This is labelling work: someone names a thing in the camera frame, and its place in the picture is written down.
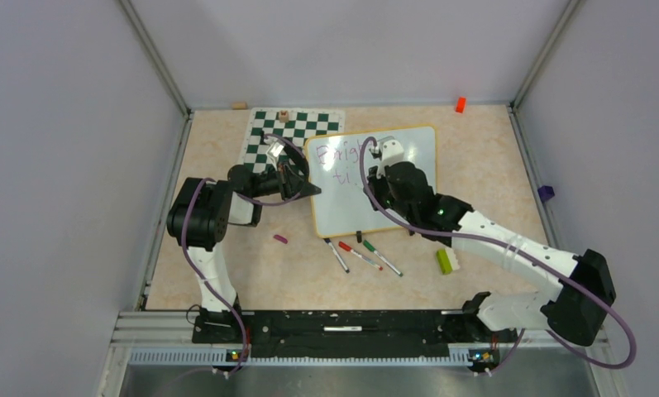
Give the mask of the yellow framed whiteboard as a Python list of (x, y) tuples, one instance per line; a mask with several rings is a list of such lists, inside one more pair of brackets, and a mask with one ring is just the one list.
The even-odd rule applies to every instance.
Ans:
[(393, 137), (405, 150), (405, 160), (424, 171), (437, 186), (437, 131), (425, 125), (373, 132), (314, 137), (304, 150), (309, 181), (321, 193), (311, 197), (315, 230), (319, 237), (350, 236), (356, 232), (382, 232), (398, 226), (376, 212), (363, 192), (359, 156), (365, 139)]

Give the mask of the purple marker cap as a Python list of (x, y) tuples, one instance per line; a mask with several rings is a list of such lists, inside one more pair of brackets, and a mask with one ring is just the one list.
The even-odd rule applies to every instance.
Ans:
[(281, 243), (283, 243), (283, 244), (287, 244), (287, 243), (289, 242), (288, 239), (287, 239), (286, 237), (280, 236), (280, 235), (278, 235), (278, 234), (275, 234), (275, 235), (273, 236), (273, 238), (274, 238), (275, 240), (277, 240), (278, 242), (281, 242)]

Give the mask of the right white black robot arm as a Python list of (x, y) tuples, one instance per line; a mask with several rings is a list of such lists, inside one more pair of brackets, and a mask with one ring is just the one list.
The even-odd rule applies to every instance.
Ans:
[(535, 242), (488, 219), (470, 204), (439, 194), (415, 164), (399, 161), (366, 171), (365, 192), (374, 210), (421, 237), (499, 265), (537, 287), (534, 293), (479, 293), (463, 318), (466, 335), (484, 341), (506, 328), (540, 329), (565, 342), (593, 344), (612, 310), (616, 290), (606, 258)]

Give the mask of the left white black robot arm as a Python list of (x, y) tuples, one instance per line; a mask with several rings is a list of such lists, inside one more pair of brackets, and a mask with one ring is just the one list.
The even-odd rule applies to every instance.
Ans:
[(235, 165), (227, 179), (187, 178), (167, 215), (166, 228), (182, 248), (201, 291), (199, 328), (211, 327), (224, 342), (242, 335), (244, 321), (238, 294), (232, 286), (222, 240), (230, 225), (255, 227), (265, 203), (259, 197), (278, 194), (283, 205), (318, 195), (322, 190), (308, 181), (306, 165), (294, 170), (282, 161), (254, 173)]

